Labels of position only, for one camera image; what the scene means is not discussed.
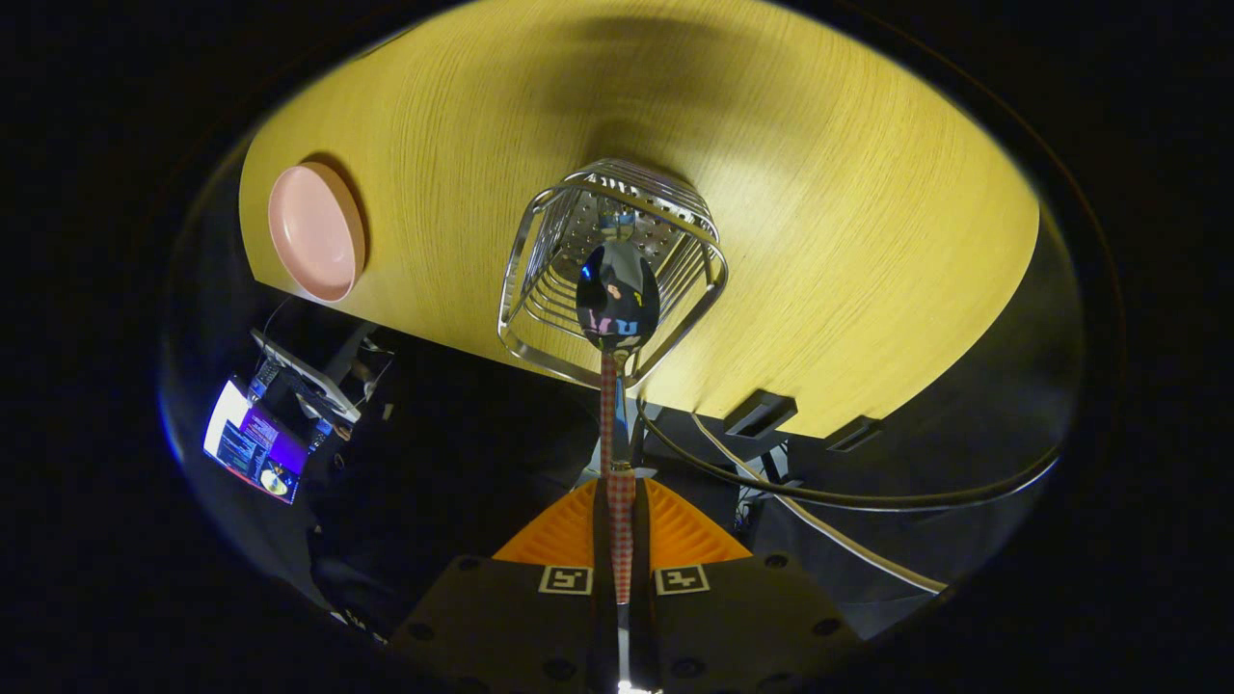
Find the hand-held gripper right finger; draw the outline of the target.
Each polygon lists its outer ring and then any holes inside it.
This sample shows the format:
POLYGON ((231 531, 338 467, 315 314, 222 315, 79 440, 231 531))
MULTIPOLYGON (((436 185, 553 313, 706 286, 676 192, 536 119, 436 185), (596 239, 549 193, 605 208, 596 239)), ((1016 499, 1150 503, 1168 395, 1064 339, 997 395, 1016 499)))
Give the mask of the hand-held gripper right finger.
POLYGON ((756 554, 653 479, 636 488, 631 674, 661 693, 802 693, 861 637, 784 552, 756 554))

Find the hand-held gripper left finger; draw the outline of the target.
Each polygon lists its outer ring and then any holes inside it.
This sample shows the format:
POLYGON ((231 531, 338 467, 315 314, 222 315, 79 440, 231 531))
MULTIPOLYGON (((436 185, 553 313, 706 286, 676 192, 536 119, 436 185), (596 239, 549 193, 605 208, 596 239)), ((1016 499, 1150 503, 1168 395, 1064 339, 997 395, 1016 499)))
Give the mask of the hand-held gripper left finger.
POLYGON ((389 638, 454 693, 612 693, 613 580, 594 530, 603 485, 561 496, 494 557, 458 556, 389 638))

